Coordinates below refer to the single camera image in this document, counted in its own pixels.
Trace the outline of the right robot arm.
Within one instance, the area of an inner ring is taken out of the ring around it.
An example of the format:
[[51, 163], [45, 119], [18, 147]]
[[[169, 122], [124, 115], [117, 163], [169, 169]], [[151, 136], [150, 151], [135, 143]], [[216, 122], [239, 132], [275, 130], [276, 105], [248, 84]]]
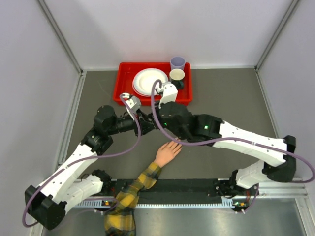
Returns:
[[230, 190], [237, 195], [261, 182], [292, 182], [296, 160], [288, 152], [295, 151], [296, 139], [286, 136], [276, 139], [233, 126], [221, 118], [194, 115], [176, 102], [152, 107], [155, 124], [161, 131], [169, 130], [191, 145], [225, 148], [258, 159], [250, 166], [232, 172]]

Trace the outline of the yellow plaid sleeve forearm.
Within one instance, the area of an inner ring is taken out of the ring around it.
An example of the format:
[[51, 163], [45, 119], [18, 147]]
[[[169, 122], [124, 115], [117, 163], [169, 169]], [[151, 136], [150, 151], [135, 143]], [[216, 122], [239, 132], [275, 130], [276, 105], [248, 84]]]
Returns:
[[134, 211], [139, 201], [140, 192], [152, 188], [160, 173], [161, 167], [153, 162], [136, 180], [117, 194], [116, 206], [108, 211], [104, 217], [105, 234], [107, 236], [136, 235]]

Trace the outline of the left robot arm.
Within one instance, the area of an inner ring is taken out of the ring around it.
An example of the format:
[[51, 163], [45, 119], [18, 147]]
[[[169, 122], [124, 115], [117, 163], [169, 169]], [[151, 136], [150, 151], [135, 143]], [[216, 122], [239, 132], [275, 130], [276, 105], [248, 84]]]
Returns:
[[110, 177], [104, 171], [96, 170], [82, 181], [78, 177], [97, 159], [106, 158], [112, 135], [133, 130], [141, 137], [157, 128], [157, 111], [145, 114], [130, 102], [126, 109], [127, 115], [118, 117], [112, 106], [98, 108], [92, 129], [73, 154], [47, 180], [25, 190], [23, 215], [29, 214], [45, 229], [53, 230], [76, 205], [94, 194], [111, 191]]

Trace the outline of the mannequin hand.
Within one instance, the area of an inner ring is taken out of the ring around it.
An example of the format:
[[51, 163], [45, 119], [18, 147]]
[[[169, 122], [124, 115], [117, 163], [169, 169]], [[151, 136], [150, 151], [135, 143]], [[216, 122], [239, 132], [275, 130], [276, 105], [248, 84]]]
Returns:
[[154, 159], [154, 163], [160, 166], [161, 168], [171, 162], [182, 150], [182, 144], [179, 143], [180, 139], [175, 139], [162, 145]]

